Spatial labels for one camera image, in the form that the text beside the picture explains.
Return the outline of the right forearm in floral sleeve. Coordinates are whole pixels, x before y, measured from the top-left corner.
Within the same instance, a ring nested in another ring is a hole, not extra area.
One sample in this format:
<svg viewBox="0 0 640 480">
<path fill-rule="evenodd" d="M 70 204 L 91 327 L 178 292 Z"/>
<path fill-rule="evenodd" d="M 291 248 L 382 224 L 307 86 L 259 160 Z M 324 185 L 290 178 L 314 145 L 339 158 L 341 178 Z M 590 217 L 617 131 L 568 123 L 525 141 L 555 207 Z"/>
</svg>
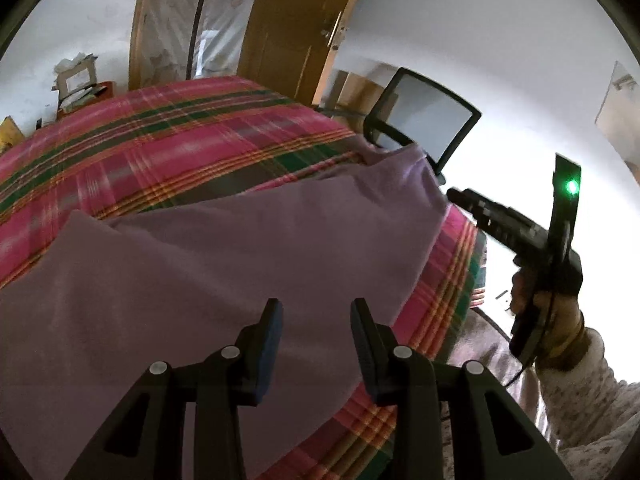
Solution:
<svg viewBox="0 0 640 480">
<path fill-rule="evenodd" d="M 625 451 L 636 450 L 639 385 L 617 380 L 598 332 L 582 338 L 551 364 L 536 367 L 558 454 L 575 479 L 604 479 Z"/>
</svg>

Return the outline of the person's right hand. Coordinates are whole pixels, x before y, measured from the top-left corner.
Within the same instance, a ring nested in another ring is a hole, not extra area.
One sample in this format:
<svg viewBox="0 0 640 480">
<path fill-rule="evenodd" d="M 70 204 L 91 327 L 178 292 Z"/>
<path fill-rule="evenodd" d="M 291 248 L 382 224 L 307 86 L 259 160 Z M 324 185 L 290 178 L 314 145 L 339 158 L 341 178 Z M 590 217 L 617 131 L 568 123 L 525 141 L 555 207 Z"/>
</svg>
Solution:
<svg viewBox="0 0 640 480">
<path fill-rule="evenodd" d="M 543 290 L 529 266 L 512 276 L 509 310 L 515 316 L 510 350 L 524 370 L 567 372 L 586 354 L 589 338 L 577 297 Z"/>
</svg>

